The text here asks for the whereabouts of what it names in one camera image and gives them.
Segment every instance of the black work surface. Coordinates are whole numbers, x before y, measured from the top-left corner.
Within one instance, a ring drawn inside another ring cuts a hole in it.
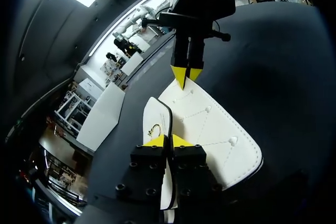
[[[309,175],[310,187],[316,185],[333,151],[336,122],[335,60],[318,10],[294,3],[252,4],[218,23],[232,40],[206,40],[197,83],[261,148],[264,165],[246,182],[246,194],[262,194],[299,169]],[[142,144],[145,104],[173,80],[171,52],[126,92],[119,124],[94,155],[89,203],[94,195],[114,197],[130,152]]]

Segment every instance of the metal rack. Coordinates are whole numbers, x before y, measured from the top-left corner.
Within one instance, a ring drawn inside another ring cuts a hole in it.
[[[71,116],[76,111],[76,113],[81,113],[83,116],[87,117],[88,113],[84,111],[82,107],[86,106],[89,110],[91,110],[92,107],[88,104],[89,100],[84,101],[77,94],[70,91],[67,92],[65,98],[67,98],[67,101],[58,110],[55,110],[55,114],[66,126],[70,127],[76,132],[79,132],[82,124]]]

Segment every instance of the white panel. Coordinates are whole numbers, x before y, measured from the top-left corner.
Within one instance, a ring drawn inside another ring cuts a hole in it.
[[[128,76],[137,68],[138,65],[143,61],[143,58],[140,56],[138,52],[133,54],[133,56],[125,63],[125,65],[121,68]]]
[[[125,92],[114,83],[104,90],[92,107],[77,141],[94,152],[118,124]]]
[[[187,79],[181,90],[174,80],[159,100],[172,110],[172,133],[202,145],[209,168],[224,188],[258,171],[263,159],[257,143],[200,86]]]

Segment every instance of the white wall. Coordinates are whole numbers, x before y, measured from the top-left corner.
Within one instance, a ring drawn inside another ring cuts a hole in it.
[[[163,2],[164,0],[148,0],[144,3],[144,5],[149,6],[156,10],[158,6]],[[127,19],[132,17],[134,12],[131,12],[127,17],[124,17],[123,20],[118,24],[118,26],[123,25],[125,22],[127,22]],[[126,30],[125,35],[130,34],[133,31],[132,27],[129,27]],[[86,73],[92,74],[94,77],[90,78],[96,85],[98,86],[103,86],[105,88],[105,79],[106,79],[106,74],[104,74],[100,68],[103,66],[103,64],[106,61],[106,54],[108,52],[115,54],[118,52],[121,55],[124,55],[124,53],[116,47],[116,45],[113,43],[115,37],[113,36],[114,30],[111,31],[111,33],[105,38],[105,40],[100,44],[100,46],[96,49],[96,51],[92,54],[90,57],[88,63],[86,64]],[[141,37],[138,35],[134,35],[133,37],[130,38],[131,42],[135,43],[141,50],[146,51],[150,45],[143,40]]]
[[[106,77],[106,74],[100,71],[100,69],[95,69],[90,65],[83,65],[78,69],[74,81],[80,83],[84,79],[89,78],[98,88],[104,90]]]

